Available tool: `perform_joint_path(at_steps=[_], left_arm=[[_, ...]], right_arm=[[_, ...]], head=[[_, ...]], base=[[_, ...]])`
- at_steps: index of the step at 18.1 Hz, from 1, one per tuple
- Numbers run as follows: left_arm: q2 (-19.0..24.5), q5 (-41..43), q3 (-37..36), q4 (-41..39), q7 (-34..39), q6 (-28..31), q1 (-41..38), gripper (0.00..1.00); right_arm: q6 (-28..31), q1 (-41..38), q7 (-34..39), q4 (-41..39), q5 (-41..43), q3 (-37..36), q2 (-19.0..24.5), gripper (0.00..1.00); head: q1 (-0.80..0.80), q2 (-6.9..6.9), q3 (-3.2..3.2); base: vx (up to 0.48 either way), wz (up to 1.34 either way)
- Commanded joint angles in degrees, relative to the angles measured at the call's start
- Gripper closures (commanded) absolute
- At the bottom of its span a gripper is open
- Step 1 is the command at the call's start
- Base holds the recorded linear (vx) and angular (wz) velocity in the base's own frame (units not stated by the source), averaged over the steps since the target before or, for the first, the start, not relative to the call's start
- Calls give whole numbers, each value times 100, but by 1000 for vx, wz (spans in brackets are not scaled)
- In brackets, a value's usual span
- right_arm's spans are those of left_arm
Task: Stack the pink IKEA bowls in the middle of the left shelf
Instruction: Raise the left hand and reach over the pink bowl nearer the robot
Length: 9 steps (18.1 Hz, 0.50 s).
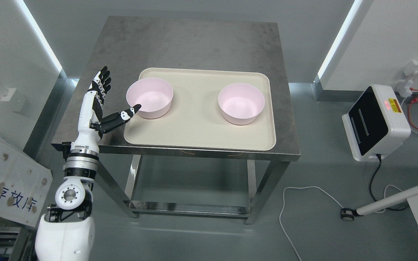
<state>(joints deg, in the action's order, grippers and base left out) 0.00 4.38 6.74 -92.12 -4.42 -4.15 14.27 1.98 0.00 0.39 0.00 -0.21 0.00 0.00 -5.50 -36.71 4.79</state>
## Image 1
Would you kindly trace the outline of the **white robotic hand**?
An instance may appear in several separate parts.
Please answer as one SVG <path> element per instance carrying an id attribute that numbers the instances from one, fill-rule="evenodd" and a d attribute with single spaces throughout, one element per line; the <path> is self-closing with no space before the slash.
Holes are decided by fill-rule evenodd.
<path id="1" fill-rule="evenodd" d="M 109 133 L 129 122 L 141 109 L 141 104 L 136 104 L 130 109 L 115 112 L 98 120 L 93 105 L 97 101 L 96 96 L 98 94 L 98 97 L 100 97 L 100 107 L 103 107 L 107 93 L 111 89 L 110 83 L 110 71 L 107 66 L 104 66 L 93 78 L 88 92 L 83 96 L 77 126 L 78 136 L 72 142 L 72 146 L 98 146 L 98 142 L 103 137 L 103 134 Z"/>

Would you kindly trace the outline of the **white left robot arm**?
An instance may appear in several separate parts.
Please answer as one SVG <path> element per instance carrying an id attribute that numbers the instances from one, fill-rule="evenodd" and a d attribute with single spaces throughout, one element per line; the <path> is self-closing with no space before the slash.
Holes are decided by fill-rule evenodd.
<path id="1" fill-rule="evenodd" d="M 95 237 L 92 191 L 100 164 L 98 142 L 141 109 L 141 104 L 136 104 L 104 117 L 110 83 L 110 71 L 105 66 L 83 96 L 77 138 L 61 145 L 63 183 L 55 193 L 55 203 L 40 218 L 34 247 L 39 261 L 87 261 L 91 254 Z"/>

